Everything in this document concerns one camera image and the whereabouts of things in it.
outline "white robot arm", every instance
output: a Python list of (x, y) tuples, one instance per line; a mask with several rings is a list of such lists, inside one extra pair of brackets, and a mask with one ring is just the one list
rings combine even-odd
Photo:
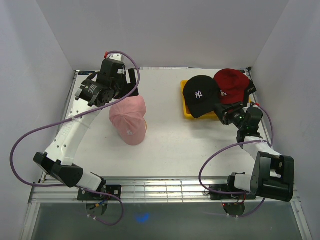
[[(90, 75), (82, 82), (67, 116), (73, 121), (65, 123), (51, 145), (43, 153), (37, 152), (33, 158), (47, 174), (70, 188), (77, 186), (98, 192), (103, 189), (106, 184), (103, 178), (74, 164), (78, 147), (101, 110), (79, 115), (104, 106), (112, 99), (119, 99), (132, 91), (137, 82), (134, 70), (130, 70), (130, 83), (127, 83), (122, 55), (114, 54), (103, 60), (100, 72)], [(137, 89), (131, 96), (138, 94)]]
[(255, 196), (289, 202), (294, 193), (295, 161), (290, 156), (274, 151), (258, 133), (262, 111), (255, 103), (246, 112), (242, 103), (218, 105), (215, 113), (224, 125), (234, 124), (238, 128), (237, 142), (255, 160), (252, 174), (232, 173), (226, 191), (249, 192)]

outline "cap brim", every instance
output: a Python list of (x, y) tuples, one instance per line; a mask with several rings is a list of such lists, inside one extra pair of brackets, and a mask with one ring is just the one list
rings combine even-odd
[(205, 102), (201, 102), (198, 104), (189, 104), (188, 109), (195, 119), (200, 118), (201, 116), (212, 112), (215, 109), (215, 104), (219, 104), (219, 98), (218, 97), (211, 97)]
[(138, 145), (142, 143), (146, 137), (146, 132), (147, 132), (147, 126), (146, 122), (144, 121), (140, 128), (132, 135), (127, 135), (127, 134), (121, 134), (119, 132), (119, 135), (121, 136), (122, 140), (131, 146)]

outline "black baseball cap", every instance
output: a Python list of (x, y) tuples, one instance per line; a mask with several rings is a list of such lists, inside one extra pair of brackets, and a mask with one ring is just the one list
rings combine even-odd
[(194, 76), (186, 82), (183, 96), (192, 117), (195, 119), (212, 112), (215, 104), (219, 104), (219, 86), (209, 76)]

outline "pink cap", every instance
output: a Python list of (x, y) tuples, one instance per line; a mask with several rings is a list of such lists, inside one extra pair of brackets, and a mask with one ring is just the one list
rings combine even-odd
[(146, 112), (145, 100), (140, 95), (127, 97), (110, 108), (109, 119), (126, 144), (138, 145), (145, 139)]

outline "ny logo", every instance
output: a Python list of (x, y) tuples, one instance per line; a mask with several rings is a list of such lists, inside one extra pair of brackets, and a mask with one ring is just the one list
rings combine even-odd
[(227, 96), (227, 94), (223, 91), (220, 91), (220, 93), (221, 93), (221, 96)]
[(127, 135), (133, 135), (134, 133), (129, 128), (127, 128), (126, 129), (126, 134)]
[(201, 97), (203, 97), (202, 93), (200, 91), (195, 92), (195, 96), (196, 96), (196, 99), (198, 99), (198, 98), (200, 99)]

